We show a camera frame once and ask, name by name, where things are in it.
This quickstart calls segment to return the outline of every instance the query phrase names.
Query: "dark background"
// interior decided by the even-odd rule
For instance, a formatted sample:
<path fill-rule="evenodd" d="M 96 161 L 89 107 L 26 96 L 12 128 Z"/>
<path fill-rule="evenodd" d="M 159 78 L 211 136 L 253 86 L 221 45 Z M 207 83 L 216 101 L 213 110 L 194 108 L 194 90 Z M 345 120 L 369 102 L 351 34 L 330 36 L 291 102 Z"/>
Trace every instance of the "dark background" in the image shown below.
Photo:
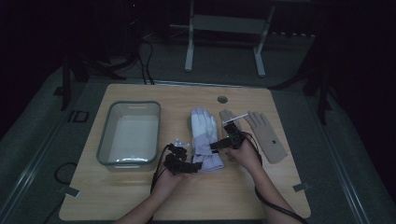
<path fill-rule="evenodd" d="M 197 0 L 196 10 L 264 15 L 257 9 L 262 3 L 244 3 Z M 326 63 L 331 68 L 331 87 L 395 201 L 395 4 L 369 0 L 264 4 L 276 5 L 271 32 L 317 37 L 306 63 Z M 62 65 L 71 43 L 92 59 L 105 62 L 111 54 L 134 51 L 140 28 L 127 30 L 128 22 L 143 22 L 166 39 L 169 24 L 188 24 L 188 8 L 186 0 L 0 2 L 1 136 L 43 81 Z"/>

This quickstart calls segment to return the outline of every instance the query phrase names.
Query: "fingers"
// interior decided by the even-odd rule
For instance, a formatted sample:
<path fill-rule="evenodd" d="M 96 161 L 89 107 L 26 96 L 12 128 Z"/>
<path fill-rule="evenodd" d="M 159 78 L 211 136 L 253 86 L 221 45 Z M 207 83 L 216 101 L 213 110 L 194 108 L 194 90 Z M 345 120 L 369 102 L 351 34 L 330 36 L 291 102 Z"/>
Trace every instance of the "fingers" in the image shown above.
<path fill-rule="evenodd" d="M 204 113 L 204 110 L 201 107 L 197 108 L 197 115 L 198 115 L 198 119 L 199 119 L 199 122 L 201 123 L 201 125 L 205 125 L 206 124 L 206 122 L 205 122 L 205 113 Z"/>
<path fill-rule="evenodd" d="M 211 121 L 212 127 L 213 127 L 212 137 L 217 140 L 218 139 L 218 126 L 216 125 L 215 117 L 211 116 L 210 121 Z"/>
<path fill-rule="evenodd" d="M 255 116 L 252 112 L 248 111 L 247 116 L 245 116 L 245 120 L 252 128 L 257 128 L 257 124 L 255 122 Z"/>
<path fill-rule="evenodd" d="M 209 115 L 209 112 L 207 112 L 207 110 L 204 110 L 204 120 L 205 120 L 206 130 L 209 133 L 209 135 L 211 135 L 213 132 L 213 125 L 212 125 L 211 116 Z"/>
<path fill-rule="evenodd" d="M 263 113 L 260 113 L 260 119 L 262 121 L 262 124 L 265 126 L 269 123 L 267 117 L 265 117 Z"/>
<path fill-rule="evenodd" d="M 254 118 L 254 121 L 256 122 L 256 126 L 262 125 L 262 118 L 259 113 L 253 112 L 253 118 Z"/>
<path fill-rule="evenodd" d="M 233 113 L 230 110 L 221 110 L 220 117 L 223 121 L 229 120 L 233 118 Z"/>
<path fill-rule="evenodd" d="M 192 116 L 198 115 L 197 108 L 194 108 L 194 109 L 191 110 L 191 115 Z"/>

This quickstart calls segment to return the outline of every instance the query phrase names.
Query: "table leg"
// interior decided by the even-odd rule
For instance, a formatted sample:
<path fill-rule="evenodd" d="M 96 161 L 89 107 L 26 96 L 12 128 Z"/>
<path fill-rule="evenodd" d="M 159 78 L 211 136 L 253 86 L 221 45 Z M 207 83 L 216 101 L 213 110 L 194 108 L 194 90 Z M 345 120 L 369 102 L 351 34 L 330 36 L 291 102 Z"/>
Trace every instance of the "table leg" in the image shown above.
<path fill-rule="evenodd" d="M 190 72 L 192 70 L 192 59 L 194 56 L 194 0 L 190 0 L 190 25 L 189 25 L 189 45 L 187 47 L 186 65 L 184 70 Z"/>
<path fill-rule="evenodd" d="M 259 77 L 265 77 L 264 65 L 262 64 L 262 47 L 264 46 L 265 37 L 268 35 L 271 19 L 274 16 L 275 7 L 271 7 L 270 13 L 268 14 L 267 21 L 262 27 L 262 34 L 260 43 L 257 47 L 253 48 L 254 59 L 256 60 L 257 73 Z"/>

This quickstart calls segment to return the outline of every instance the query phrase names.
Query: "white glove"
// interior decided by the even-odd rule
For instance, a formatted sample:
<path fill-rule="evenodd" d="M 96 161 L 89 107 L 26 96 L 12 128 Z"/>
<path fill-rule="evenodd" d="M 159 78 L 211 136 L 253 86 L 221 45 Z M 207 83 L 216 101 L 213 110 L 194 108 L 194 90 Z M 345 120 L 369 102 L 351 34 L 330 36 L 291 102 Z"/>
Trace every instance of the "white glove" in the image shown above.
<path fill-rule="evenodd" d="M 200 172 L 213 172 L 224 167 L 219 153 L 212 153 L 210 144 L 218 141 L 216 120 L 201 107 L 191 111 L 192 163 L 202 162 Z"/>
<path fill-rule="evenodd" d="M 215 118 L 201 107 L 191 111 L 192 147 L 197 155 L 212 155 L 211 143 L 218 141 Z"/>

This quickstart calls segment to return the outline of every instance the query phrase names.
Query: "forearm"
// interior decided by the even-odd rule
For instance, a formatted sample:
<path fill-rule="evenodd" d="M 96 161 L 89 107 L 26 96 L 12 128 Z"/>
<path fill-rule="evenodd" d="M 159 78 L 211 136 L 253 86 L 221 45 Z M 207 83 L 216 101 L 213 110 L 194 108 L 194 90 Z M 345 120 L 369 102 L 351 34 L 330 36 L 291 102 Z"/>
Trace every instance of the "forearm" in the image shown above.
<path fill-rule="evenodd" d="M 273 203 L 279 207 L 287 209 L 291 212 L 294 212 L 291 206 L 286 202 L 283 196 L 279 193 L 279 191 L 274 186 L 273 182 L 269 178 L 268 174 L 265 173 L 263 169 L 257 169 L 254 172 L 250 172 L 253 177 L 254 184 L 256 186 L 257 191 L 260 195 L 269 203 Z M 279 211 L 276 211 L 274 208 L 262 204 L 262 208 L 264 214 L 269 223 L 300 223 L 298 220 L 289 217 Z"/>
<path fill-rule="evenodd" d="M 150 195 L 145 201 L 140 203 L 137 207 L 128 212 L 125 216 L 117 220 L 116 224 L 144 224 L 154 215 L 165 201 L 157 195 Z"/>

